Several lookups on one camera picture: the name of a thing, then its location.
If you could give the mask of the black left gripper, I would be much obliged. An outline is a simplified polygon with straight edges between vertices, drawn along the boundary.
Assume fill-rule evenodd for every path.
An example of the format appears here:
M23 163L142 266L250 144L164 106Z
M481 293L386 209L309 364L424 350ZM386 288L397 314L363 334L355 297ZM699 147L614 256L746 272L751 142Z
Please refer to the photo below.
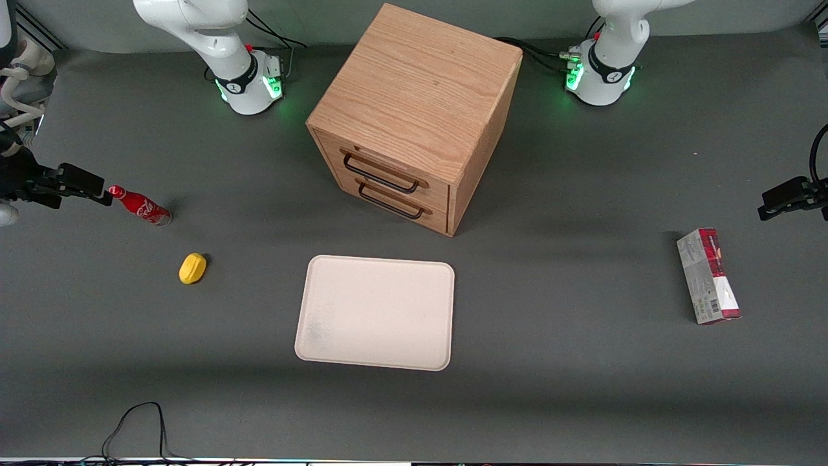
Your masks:
M810 183L804 176L793 177L763 192L763 206L758 207L760 221L768 221L781 214L801 210L802 203L809 198L805 209L818 209L823 219L828 221L827 182Z

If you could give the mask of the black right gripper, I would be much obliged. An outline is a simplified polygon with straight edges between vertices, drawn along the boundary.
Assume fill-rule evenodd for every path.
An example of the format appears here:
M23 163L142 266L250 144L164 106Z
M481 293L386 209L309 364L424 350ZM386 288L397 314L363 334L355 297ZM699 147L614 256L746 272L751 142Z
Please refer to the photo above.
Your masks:
M41 177L38 185L26 188L26 202L59 209L63 198L79 197L103 206L112 206L113 196L104 191L104 178L92 172L60 163L57 168L39 165L29 148L18 148L1 157L1 198L17 201L17 191L30 180Z

